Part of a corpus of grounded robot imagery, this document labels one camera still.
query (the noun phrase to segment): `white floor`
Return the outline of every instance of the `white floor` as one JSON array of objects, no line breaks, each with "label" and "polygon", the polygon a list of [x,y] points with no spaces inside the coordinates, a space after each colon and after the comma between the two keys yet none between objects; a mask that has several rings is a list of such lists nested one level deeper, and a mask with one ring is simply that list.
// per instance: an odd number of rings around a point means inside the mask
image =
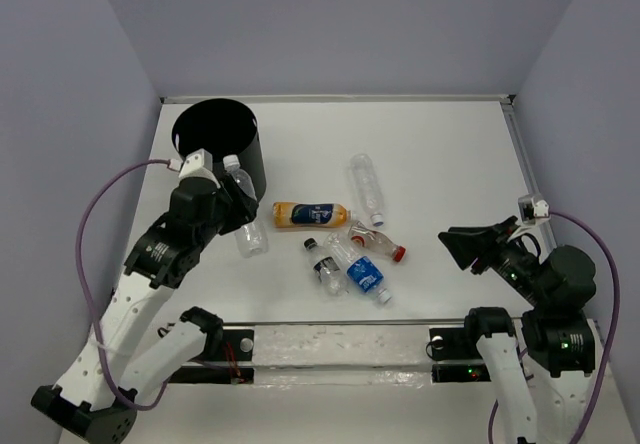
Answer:
[{"label": "white floor", "polygon": [[[165,105],[152,157],[177,155],[171,128],[188,106]],[[201,264],[158,316],[174,320],[200,305],[227,322],[461,318],[472,307],[502,306],[514,316],[526,302],[495,274],[472,276],[453,262],[437,234],[450,226],[490,225],[518,214],[527,193],[497,102],[352,102],[251,104],[260,130],[267,193],[260,216],[271,251],[242,259],[232,236],[217,237]],[[360,211],[346,164],[372,157],[387,203],[389,237],[408,251],[396,265],[372,256],[393,293],[381,310],[354,290],[332,300],[319,292],[302,243],[324,230],[277,231],[276,200],[338,202]],[[176,175],[147,171],[130,246],[164,212]]]},{"label": "white floor", "polygon": [[[165,105],[152,157],[175,157],[170,131],[186,105]],[[470,308],[502,306],[519,316],[528,306],[495,274],[460,271],[437,233],[479,226],[518,212],[525,181],[497,102],[259,103],[267,194],[260,215],[271,251],[240,258],[232,236],[214,239],[155,324],[198,305],[226,322],[461,319]],[[384,232],[407,249],[405,261],[374,261],[394,294],[381,310],[355,292],[331,300],[317,289],[302,242],[325,231],[278,232],[276,200],[355,206],[346,163],[370,154],[388,205]],[[176,175],[147,172],[130,246],[166,210]],[[153,340],[153,329],[145,342]],[[494,400],[491,384],[432,385],[428,379],[326,379],[256,375],[256,385],[171,385],[160,406],[140,413],[129,444],[420,443],[480,444]],[[496,422],[496,444],[502,440]],[[635,442],[613,377],[605,380],[588,431],[589,444]],[[63,433],[61,444],[78,439]]]}]

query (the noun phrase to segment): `bottle label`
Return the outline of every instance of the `bottle label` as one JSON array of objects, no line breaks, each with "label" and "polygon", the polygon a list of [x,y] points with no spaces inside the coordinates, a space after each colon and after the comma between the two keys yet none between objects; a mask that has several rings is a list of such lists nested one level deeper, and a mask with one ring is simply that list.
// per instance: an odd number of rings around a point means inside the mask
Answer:
[{"label": "bottle label", "polygon": [[291,211],[293,224],[327,224],[333,215],[333,204],[298,204]]},{"label": "bottle label", "polygon": [[363,292],[369,292],[382,282],[384,276],[373,265],[371,259],[364,256],[351,264],[351,267],[347,270],[347,276],[349,276],[353,282],[355,282]]},{"label": "bottle label", "polygon": [[313,270],[316,272],[316,277],[319,281],[321,281],[320,270],[325,267],[330,271],[339,271],[340,268],[336,264],[336,261],[333,260],[333,257],[325,257],[323,260],[318,262],[315,266],[313,266]]}]

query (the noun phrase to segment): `clear plastic bottle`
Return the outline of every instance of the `clear plastic bottle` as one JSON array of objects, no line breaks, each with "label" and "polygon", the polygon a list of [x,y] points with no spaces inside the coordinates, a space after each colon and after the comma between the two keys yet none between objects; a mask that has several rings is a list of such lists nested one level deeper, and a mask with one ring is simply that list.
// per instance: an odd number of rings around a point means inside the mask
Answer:
[{"label": "clear plastic bottle", "polygon": [[[251,176],[240,168],[238,156],[231,154],[222,160],[225,170],[233,176],[238,187],[251,199],[256,199],[256,191],[251,182]],[[248,258],[264,254],[269,250],[267,231],[259,217],[253,222],[245,224],[235,233],[238,251],[242,257]]]},{"label": "clear plastic bottle", "polygon": [[383,233],[367,229],[360,221],[353,223],[349,228],[348,236],[352,242],[366,249],[384,254],[395,262],[400,262],[407,252],[404,247],[398,246]]},{"label": "clear plastic bottle", "polygon": [[309,253],[309,264],[325,290],[332,296],[342,294],[347,288],[347,281],[331,254],[313,238],[304,241],[304,248]]},{"label": "clear plastic bottle", "polygon": [[349,162],[360,205],[371,219],[371,224],[384,224],[384,203],[378,177],[371,158],[366,154],[356,154]]},{"label": "clear plastic bottle", "polygon": [[384,276],[367,256],[363,256],[356,245],[344,233],[334,232],[327,236],[324,247],[333,255],[338,266],[346,270],[347,276],[360,290],[374,296],[379,304],[387,304],[391,293],[381,285]]}]

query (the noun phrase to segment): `bottle cap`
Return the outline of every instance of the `bottle cap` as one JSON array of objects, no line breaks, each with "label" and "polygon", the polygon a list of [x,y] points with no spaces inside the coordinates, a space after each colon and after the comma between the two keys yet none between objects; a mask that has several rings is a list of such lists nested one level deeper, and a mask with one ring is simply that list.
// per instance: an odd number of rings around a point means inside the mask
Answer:
[{"label": "bottle cap", "polygon": [[396,252],[393,254],[393,260],[396,262],[400,262],[406,252],[407,250],[404,247],[398,246],[398,249],[396,249]]},{"label": "bottle cap", "polygon": [[372,215],[371,224],[373,224],[375,227],[380,227],[382,224],[384,224],[384,217],[382,216],[382,214]]},{"label": "bottle cap", "polygon": [[391,293],[387,289],[382,289],[378,293],[378,302],[382,305],[387,304],[391,300]]},{"label": "bottle cap", "polygon": [[364,237],[362,237],[362,236],[353,236],[351,238],[351,240],[353,242],[355,242],[356,244],[358,244],[359,246],[365,247],[365,245],[364,245],[365,244]]},{"label": "bottle cap", "polygon": [[240,159],[238,159],[238,156],[236,156],[235,154],[229,154],[228,156],[224,156],[222,158],[222,164],[228,171],[229,169],[240,167]]},{"label": "bottle cap", "polygon": [[310,249],[313,249],[314,247],[316,247],[318,245],[318,243],[316,242],[316,240],[313,237],[310,237],[309,239],[307,239],[306,241],[304,241],[304,248],[308,251]]}]

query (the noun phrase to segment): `white bottle cap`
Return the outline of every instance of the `white bottle cap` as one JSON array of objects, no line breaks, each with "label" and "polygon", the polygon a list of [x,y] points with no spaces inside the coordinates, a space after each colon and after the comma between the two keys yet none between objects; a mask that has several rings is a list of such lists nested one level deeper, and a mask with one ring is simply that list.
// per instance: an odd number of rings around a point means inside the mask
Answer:
[{"label": "white bottle cap", "polygon": [[237,169],[240,167],[240,159],[238,159],[238,156],[235,154],[229,154],[228,156],[224,156],[222,164],[227,171],[229,169]]},{"label": "white bottle cap", "polygon": [[384,217],[382,216],[382,214],[374,214],[373,216],[371,216],[371,224],[373,224],[375,227],[380,227],[382,224],[384,224]]},{"label": "white bottle cap", "polygon": [[383,306],[391,300],[391,293],[385,288],[378,293],[378,302]]}]

